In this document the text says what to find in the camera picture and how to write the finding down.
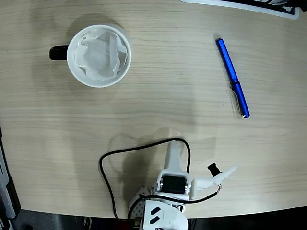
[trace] pen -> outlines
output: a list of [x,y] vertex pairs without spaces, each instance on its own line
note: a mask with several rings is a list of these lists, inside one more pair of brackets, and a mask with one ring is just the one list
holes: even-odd
[[240,112],[241,112],[241,116],[243,118],[249,118],[250,114],[249,114],[249,111],[248,111],[248,104],[246,103],[246,100],[245,100],[245,97],[244,97],[244,94],[243,94],[243,90],[241,88],[239,79],[236,75],[234,65],[231,62],[231,59],[230,59],[229,53],[227,51],[226,45],[225,45],[223,39],[221,39],[221,38],[216,40],[216,44],[217,44],[217,47],[219,48],[223,62],[225,64],[225,67],[226,67],[226,70],[227,70],[227,73],[228,73],[228,76],[229,76],[229,79],[230,79],[232,90],[233,90],[234,94],[236,95],[236,99],[237,99],[238,106],[239,106],[239,109],[240,109]]

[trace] wood grain surface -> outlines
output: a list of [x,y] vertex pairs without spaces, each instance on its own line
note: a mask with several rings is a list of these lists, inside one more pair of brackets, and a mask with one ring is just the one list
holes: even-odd
[[[291,21],[179,0],[4,0],[0,21],[2,140],[23,209],[113,217],[99,157],[168,137],[191,145],[191,178],[210,176],[212,162],[238,166],[221,193],[189,205],[187,217],[307,205],[306,13]],[[106,22],[133,42],[119,83],[90,88],[65,61],[49,60],[52,46]],[[236,115],[217,37],[240,78],[247,120]],[[121,217],[138,188],[154,183],[165,151],[106,159]]]

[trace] mug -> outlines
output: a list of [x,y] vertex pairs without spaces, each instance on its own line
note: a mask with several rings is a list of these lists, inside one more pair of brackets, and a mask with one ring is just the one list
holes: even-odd
[[[106,80],[94,80],[86,76],[85,71],[78,67],[74,61],[74,51],[78,45],[79,40],[92,29],[102,28],[110,30],[116,33],[124,42],[127,48],[127,60],[124,68],[119,71],[114,77]],[[91,25],[81,31],[79,31],[71,40],[69,45],[54,46],[49,51],[49,58],[54,61],[63,61],[66,60],[68,67],[73,74],[73,76],[84,85],[95,87],[95,88],[104,88],[115,83],[119,82],[128,72],[128,69],[132,60],[132,46],[130,42],[129,35],[127,32],[120,26],[115,24],[101,24],[101,25]]]

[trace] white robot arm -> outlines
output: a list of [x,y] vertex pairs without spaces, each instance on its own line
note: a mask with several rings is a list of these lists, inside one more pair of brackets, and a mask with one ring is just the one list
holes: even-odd
[[[215,163],[208,169],[212,178],[195,178],[190,181],[189,174],[180,167],[180,147],[177,141],[168,145],[164,169],[161,170],[151,191],[153,195],[171,197],[183,201],[196,198],[198,190],[205,190],[213,185],[221,188],[221,182],[226,179],[236,166],[220,172]],[[146,200],[140,229],[144,230],[187,230],[188,220],[183,214],[185,204],[166,199]]]

